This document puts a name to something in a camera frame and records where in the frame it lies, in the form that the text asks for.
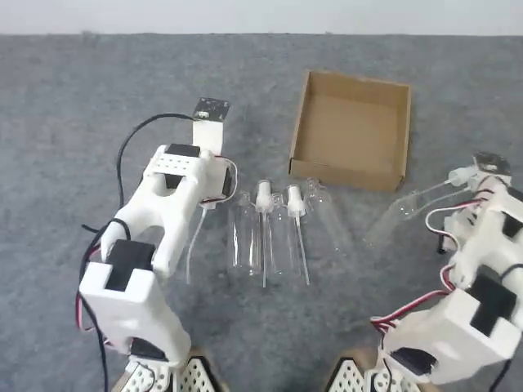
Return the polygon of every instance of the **cable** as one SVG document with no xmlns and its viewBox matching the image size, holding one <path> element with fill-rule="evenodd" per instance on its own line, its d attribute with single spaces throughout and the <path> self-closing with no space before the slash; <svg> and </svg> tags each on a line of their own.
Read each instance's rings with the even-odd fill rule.
<svg viewBox="0 0 523 392">
<path fill-rule="evenodd" d="M 153 117 L 147 118 L 145 121 L 138 124 L 136 127 L 134 127 L 129 133 L 129 135 L 125 138 L 122 145 L 120 145 L 120 150 L 118 151 L 118 155 L 116 156 L 116 180 L 118 182 L 118 208 L 122 208 L 124 204 L 125 197 L 123 195 L 123 184 L 122 184 L 122 156 L 123 151 L 125 151 L 125 148 L 127 147 L 127 144 L 131 140 L 131 138 L 143 127 L 145 127 L 148 124 L 151 124 L 153 121 L 158 120 L 159 118 L 179 118 L 182 120 L 190 120 L 194 121 L 192 117 L 187 116 L 185 114 L 178 114 L 178 113 L 162 113 L 162 114 L 156 114 Z"/>
<path fill-rule="evenodd" d="M 458 196 L 459 194 L 463 194 L 465 192 L 468 192 L 469 190 L 471 190 L 470 187 L 467 187 L 467 188 L 463 188 L 463 189 L 457 190 L 455 192 L 452 192 L 450 194 L 444 194 L 443 196 L 440 196 L 439 198 L 435 198 L 434 200 L 431 200 L 430 202 L 428 202 L 424 206 L 420 207 L 416 211 L 416 214 L 418 214 L 419 212 L 423 211 L 425 208 L 430 207 L 431 205 L 440 202 L 441 200 L 445 200 L 446 198 L 452 198 L 453 196 Z"/>
<path fill-rule="evenodd" d="M 82 223 L 80 225 L 80 227 L 86 231 L 88 231 L 89 233 L 93 233 L 93 234 L 96 234 L 100 231 L 100 229 L 95 229 L 94 227 L 91 227 L 89 225 L 85 225 L 84 223 Z"/>
<path fill-rule="evenodd" d="M 443 208 L 437 208 L 435 210 L 432 210 L 430 211 L 427 216 L 425 216 L 425 226 L 432 232 L 432 233 L 436 233 L 436 234 L 440 234 L 440 235 L 444 235 L 445 237 L 449 237 L 450 239 L 452 239 L 454 241 L 454 243 L 456 244 L 456 249 L 457 251 L 460 251 L 461 250 L 461 244 L 459 243 L 458 239 L 456 238 L 456 236 L 454 236 L 452 233 L 448 232 L 448 231 L 444 231 L 444 230 L 438 230 L 438 229 L 434 229 L 431 224 L 430 224 L 430 219 L 431 219 L 431 216 L 437 212 L 447 212 L 447 211 L 454 211 L 454 210 L 461 210 L 465 207 L 469 207 L 469 206 L 472 206 L 472 205 L 475 205 L 475 204 L 479 204 L 481 203 L 483 200 L 471 200 L 471 201 L 468 201 L 468 202 L 465 202 L 465 203 L 460 203 L 460 204 L 456 204 L 455 206 L 452 206 L 452 207 L 443 207 Z"/>
<path fill-rule="evenodd" d="M 202 229 L 203 221 L 205 220 L 207 211 L 208 211 L 208 208 L 202 207 L 202 216 L 199 218 L 198 226 L 196 226 L 196 230 L 194 231 L 193 238 L 190 240 L 189 249 L 187 250 L 187 257 L 186 257 L 186 282 L 187 282 L 187 284 L 190 284 L 190 257 L 193 253 L 193 248 L 194 248 L 194 244 L 196 243 L 198 233 Z"/>
<path fill-rule="evenodd" d="M 82 303 L 83 303 L 83 307 L 85 308 L 87 314 L 91 318 L 93 327 L 96 330 L 96 338 L 98 339 L 98 347 L 100 349 L 101 366 L 102 366 L 102 369 L 104 372 L 104 392 L 109 392 L 109 375 L 107 372 L 107 355 L 105 354 L 104 335 L 101 332 L 100 327 L 98 326 L 98 322 L 96 321 L 96 316 L 93 313 L 89 304 L 83 298 L 82 298 Z"/>
<path fill-rule="evenodd" d="M 100 248 L 100 245 L 98 244 L 98 242 L 100 241 L 101 236 L 104 234 L 105 230 L 107 229 L 107 227 L 109 226 L 109 224 L 111 222 L 119 223 L 120 225 L 123 226 L 124 229 L 127 226 L 127 224 L 123 220 L 111 219 L 107 224 L 105 224 L 98 231 L 98 233 L 95 234 L 95 236 L 93 237 L 92 241 L 89 243 L 89 246 L 87 246 L 87 249 L 83 253 L 82 260 L 80 262 L 80 274 L 79 274 L 79 279 L 78 279 L 79 283 L 82 282 L 82 278 L 83 278 L 83 275 L 85 274 L 85 271 L 87 269 L 87 263 L 89 262 L 89 259 L 91 258 L 91 256 L 94 253 L 98 252 L 98 250 Z M 83 308 L 87 312 L 87 315 L 91 319 L 92 327 L 94 327 L 94 329 L 96 331 L 96 338 L 98 340 L 98 347 L 100 348 L 101 366 L 102 366 L 102 370 L 103 370 L 103 373 L 104 373 L 104 392 L 109 392 L 109 377 L 108 377 L 108 372 L 107 372 L 107 356 L 105 354 L 105 344 L 104 344 L 105 338 L 104 338 L 104 335 L 103 335 L 102 331 L 100 330 L 100 327 L 98 326 L 98 322 L 96 321 L 96 316 L 95 316 L 94 312 L 92 311 L 92 309 L 89 306 L 89 304 L 82 297 L 82 294 L 80 294 L 80 291 L 78 289 L 77 290 L 77 305 L 76 306 L 79 308 L 80 305 L 83 306 Z"/>
<path fill-rule="evenodd" d="M 392 370 L 389 367 L 389 364 L 387 363 L 387 361 L 385 359 L 383 359 L 383 364 L 385 365 L 385 368 L 387 368 L 387 371 L 389 373 L 389 383 L 387 385 L 387 392 L 391 392 L 391 387 L 392 387 Z"/>
<path fill-rule="evenodd" d="M 450 273 L 452 268 L 454 268 L 454 264 L 446 265 L 445 267 L 440 269 L 440 280 L 441 280 L 441 283 L 450 292 L 452 292 L 453 290 L 456 289 L 456 287 L 452 284 L 452 282 L 450 282 L 450 279 L 449 279 L 449 273 Z"/>
<path fill-rule="evenodd" d="M 489 392 L 495 392 L 496 388 L 498 388 L 498 385 L 501 383 L 503 378 L 507 375 L 508 370 L 510 369 L 510 366 L 512 365 L 512 360 L 507 359 L 505 361 L 505 364 L 503 365 L 503 368 L 501 369 L 501 372 L 498 374 L 494 382 L 489 388 Z"/>
<path fill-rule="evenodd" d="M 514 264 L 508 267 L 504 272 L 499 275 L 499 279 L 503 281 L 513 270 L 523 269 L 523 264 Z"/>
<path fill-rule="evenodd" d="M 405 313 L 409 312 L 410 310 L 420 306 L 422 303 L 427 302 L 431 298 L 435 296 L 447 296 L 449 293 L 444 290 L 434 290 L 432 292 L 428 292 L 427 294 L 420 296 L 419 298 L 410 301 L 407 305 L 401 306 L 398 310 L 395 310 L 394 312 L 388 314 L 387 316 L 382 317 L 371 317 L 370 322 L 372 324 L 380 325 L 382 323 L 394 321 L 395 319 L 403 316 Z"/>
</svg>

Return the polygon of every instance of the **white wire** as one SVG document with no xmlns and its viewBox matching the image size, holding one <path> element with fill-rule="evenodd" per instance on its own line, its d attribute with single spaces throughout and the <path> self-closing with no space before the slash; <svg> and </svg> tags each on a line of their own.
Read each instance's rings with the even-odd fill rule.
<svg viewBox="0 0 523 392">
<path fill-rule="evenodd" d="M 463 188 L 463 189 L 457 190 L 457 191 L 452 192 L 450 194 L 444 194 L 443 196 L 440 196 L 439 198 L 435 198 L 434 200 L 431 200 L 430 202 L 428 202 L 424 206 L 420 207 L 416 211 L 416 213 L 418 214 L 419 212 L 423 211 L 425 208 L 430 207 L 431 205 L 436 204 L 436 203 L 440 202 L 441 200 L 445 200 L 446 198 L 452 198 L 453 196 L 457 196 L 459 194 L 463 194 L 465 192 L 468 192 L 469 190 L 471 190 L 470 186 L 468 186 L 467 188 Z"/>
<path fill-rule="evenodd" d="M 231 161 L 228 158 L 225 158 L 225 157 L 217 157 L 217 159 L 222 159 L 222 160 L 228 162 L 235 169 L 235 187 L 232 189 L 232 192 L 230 193 L 230 195 L 227 196 L 226 198 L 223 198 L 223 199 L 220 199 L 220 200 L 215 200 L 215 201 L 212 201 L 212 202 L 203 200 L 200 203 L 200 206 L 204 206 L 206 203 L 216 203 L 216 204 L 218 204 L 218 203 L 228 202 L 229 200 L 231 200 L 235 196 L 236 190 L 238 189 L 238 166 L 236 165 L 236 163 L 234 161 Z"/>
<path fill-rule="evenodd" d="M 454 290 L 454 287 L 450 286 L 450 285 L 445 281 L 445 272 L 450 271 L 452 268 L 454 268 L 454 265 L 446 265 L 445 267 L 443 267 L 442 269 L 440 269 L 440 280 L 441 280 L 441 284 L 443 284 L 443 286 L 445 286 L 445 288 L 446 288 L 447 290 L 449 290 L 450 292 Z"/>
<path fill-rule="evenodd" d="M 199 218 L 198 226 L 196 226 L 196 230 L 194 231 L 193 238 L 190 240 L 189 249 L 187 250 L 187 257 L 186 257 L 186 282 L 187 282 L 187 284 L 190 284 L 190 257 L 193 253 L 193 248 L 194 248 L 194 244 L 196 243 L 198 233 L 202 229 L 203 221 L 205 220 L 207 211 L 208 211 L 207 207 L 202 207 L 202 216 Z"/>
<path fill-rule="evenodd" d="M 425 226 L 432 232 L 432 233 L 436 233 L 436 234 L 441 234 L 441 235 L 444 235 L 444 236 L 447 236 L 447 237 L 450 237 L 455 243 L 456 243 L 456 248 L 457 248 L 457 251 L 461 251 L 461 244 L 459 243 L 458 239 L 456 238 L 456 236 L 448 231 L 444 231 L 444 230 L 438 230 L 438 229 L 434 229 L 429 220 L 431 219 L 431 216 L 437 212 L 447 212 L 447 211 L 455 211 L 455 210 L 462 210 L 464 209 L 465 207 L 468 207 L 468 206 L 471 206 L 471 205 L 474 205 L 474 204 L 478 204 L 480 203 L 481 201 L 479 200 L 472 200 L 471 202 L 467 202 L 467 203 L 461 203 L 461 204 L 458 204 L 457 206 L 453 206 L 453 207 L 443 207 L 443 208 L 437 208 L 435 210 L 432 210 L 430 211 L 427 216 L 425 216 Z"/>
</svg>

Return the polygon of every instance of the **gray carpet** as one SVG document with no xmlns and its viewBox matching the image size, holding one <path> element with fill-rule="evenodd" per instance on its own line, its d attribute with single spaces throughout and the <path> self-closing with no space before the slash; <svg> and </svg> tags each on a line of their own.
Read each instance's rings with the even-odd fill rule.
<svg viewBox="0 0 523 392">
<path fill-rule="evenodd" d="M 132 126 L 191 113 L 199 96 L 230 100 L 224 154 L 242 188 L 288 183 L 288 148 L 306 69 L 413 86 L 409 171 L 401 194 L 442 180 L 477 149 L 504 154 L 523 186 L 523 38 L 246 36 L 0 37 L 0 390 L 101 390 L 94 336 L 74 327 L 78 263 L 114 213 L 114 157 Z M 159 144 L 187 142 L 190 125 L 143 131 L 123 160 L 127 194 Z M 332 189 L 354 235 L 397 195 Z M 337 354 L 376 345 L 365 322 L 438 287 L 445 258 L 416 220 L 381 260 L 340 261 L 308 227 L 312 286 L 261 290 L 226 274 L 226 209 L 211 213 L 194 252 L 195 285 L 166 287 L 194 344 L 237 391 L 317 391 Z M 109 353 L 111 380 L 124 357 Z M 521 390 L 517 355 L 499 390 Z M 499 367 L 443 391 L 484 391 Z"/>
</svg>

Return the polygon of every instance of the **clear glass tube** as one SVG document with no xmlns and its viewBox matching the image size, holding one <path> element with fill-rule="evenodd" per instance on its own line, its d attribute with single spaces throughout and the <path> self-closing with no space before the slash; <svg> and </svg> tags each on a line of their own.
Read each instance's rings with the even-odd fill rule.
<svg viewBox="0 0 523 392">
<path fill-rule="evenodd" d="M 298 239 L 287 214 L 282 194 L 272 194 L 272 211 L 268 214 L 269 257 L 264 259 L 270 275 L 299 274 Z"/>
<path fill-rule="evenodd" d="M 238 202 L 229 209 L 228 229 L 229 267 L 246 275 L 260 274 L 260 221 L 248 192 L 240 191 Z"/>
<path fill-rule="evenodd" d="M 459 194 L 467 192 L 469 189 L 464 188 L 452 192 L 450 194 L 444 194 L 438 198 L 430 197 L 430 191 L 446 185 L 441 183 L 423 191 L 415 191 L 407 194 L 403 198 L 398 198 L 389 208 L 383 213 L 382 216 L 376 222 L 370 226 L 369 231 L 364 236 L 364 241 L 367 246 L 372 249 L 381 249 L 388 243 L 391 234 L 402 221 L 408 221 L 415 216 L 419 215 L 423 210 L 443 201 L 447 198 L 452 198 Z"/>
<path fill-rule="evenodd" d="M 309 178 L 305 192 L 308 212 L 318 216 L 333 241 L 334 249 L 348 255 L 352 248 L 351 235 L 340 219 L 340 212 L 333 205 L 333 200 L 325 187 L 318 180 Z"/>
</svg>

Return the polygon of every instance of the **black wire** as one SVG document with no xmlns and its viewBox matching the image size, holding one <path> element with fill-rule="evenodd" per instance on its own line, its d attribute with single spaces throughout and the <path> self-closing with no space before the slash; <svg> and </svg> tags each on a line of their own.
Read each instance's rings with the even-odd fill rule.
<svg viewBox="0 0 523 392">
<path fill-rule="evenodd" d="M 120 146 L 120 150 L 118 151 L 118 155 L 116 157 L 116 179 L 118 182 L 118 208 L 122 208 L 125 197 L 123 196 L 123 184 L 122 184 L 122 156 L 123 151 L 127 147 L 127 144 L 131 140 L 131 138 L 143 127 L 145 127 L 147 124 L 152 123 L 153 121 L 158 120 L 159 118 L 179 118 L 182 120 L 190 120 L 193 121 L 193 118 L 191 116 L 187 116 L 185 114 L 178 114 L 178 113 L 162 113 L 162 114 L 156 114 L 153 117 L 147 118 L 144 122 L 141 122 L 136 127 L 134 127 L 131 131 L 131 133 L 125 138 L 122 145 Z"/>
<path fill-rule="evenodd" d="M 87 263 L 89 262 L 89 257 L 91 255 L 92 250 L 94 247 L 98 244 L 98 241 L 100 241 L 101 236 L 104 234 L 105 230 L 109 226 L 111 222 L 119 223 L 125 230 L 127 239 L 131 239 L 131 235 L 129 232 L 129 228 L 127 224 L 120 219 L 114 218 L 111 219 L 106 225 L 104 225 L 100 230 L 96 232 L 96 235 L 93 237 L 91 243 L 89 243 L 89 246 L 85 250 L 82 256 L 82 261 L 80 263 L 80 275 L 79 275 L 79 282 L 82 282 L 83 275 L 85 274 L 85 270 L 87 269 Z M 109 377 L 107 372 L 107 355 L 105 352 L 105 345 L 104 345 L 104 334 L 100 330 L 100 327 L 98 326 L 98 322 L 96 320 L 96 316 L 94 312 L 91 309 L 91 306 L 85 301 L 85 299 L 80 294 L 79 290 L 77 293 L 80 295 L 80 298 L 82 298 L 82 306 L 85 309 L 87 315 L 91 319 L 91 323 L 96 331 L 96 338 L 98 339 L 98 346 L 100 348 L 100 358 L 101 358 L 101 366 L 102 370 L 104 372 L 104 392 L 109 392 Z"/>
<path fill-rule="evenodd" d="M 109 392 L 109 373 L 107 371 L 107 354 L 105 352 L 105 345 L 104 345 L 104 334 L 102 333 L 100 327 L 98 326 L 98 322 L 96 320 L 96 316 L 94 312 L 92 311 L 89 304 L 83 299 L 82 296 L 82 305 L 85 311 L 87 312 L 87 315 L 91 319 L 92 325 L 95 328 L 96 331 L 96 338 L 98 339 L 98 348 L 100 349 L 100 359 L 101 359 L 101 367 L 104 372 L 104 392 Z"/>
<path fill-rule="evenodd" d="M 383 344 L 383 340 L 385 340 L 385 333 L 381 332 L 382 334 L 382 342 L 381 342 L 381 347 L 382 347 L 382 351 L 383 351 L 383 347 L 384 347 L 384 344 Z M 387 369 L 388 373 L 389 373 L 389 383 L 387 385 L 387 392 L 391 392 L 391 387 L 392 387 L 392 371 L 391 371 L 391 368 L 389 367 L 387 361 L 385 360 L 385 358 L 383 358 L 383 364 L 385 365 L 385 368 Z"/>
<path fill-rule="evenodd" d="M 387 385 L 387 392 L 391 392 L 392 387 L 392 371 L 389 368 L 389 364 L 385 359 L 383 359 L 383 364 L 385 365 L 385 368 L 387 368 L 387 371 L 389 372 L 389 384 Z"/>
<path fill-rule="evenodd" d="M 514 264 L 508 267 L 504 272 L 499 275 L 499 278 L 501 281 L 503 281 L 513 270 L 517 270 L 518 268 L 523 268 L 523 264 Z"/>
<path fill-rule="evenodd" d="M 100 229 L 95 229 L 94 227 L 91 227 L 89 225 L 85 225 L 84 223 L 82 223 L 80 225 L 80 227 L 82 227 L 82 229 L 84 229 L 84 230 L 87 230 L 89 233 L 96 234 L 96 233 L 98 233 L 100 231 Z"/>
<path fill-rule="evenodd" d="M 512 365 L 512 360 L 508 359 L 505 361 L 505 364 L 503 365 L 503 368 L 501 369 L 501 372 L 498 374 L 494 382 L 489 388 L 489 392 L 494 392 L 496 388 L 498 388 L 498 385 L 501 383 L 503 378 L 507 375 L 508 369 L 510 369 L 510 365 Z"/>
</svg>

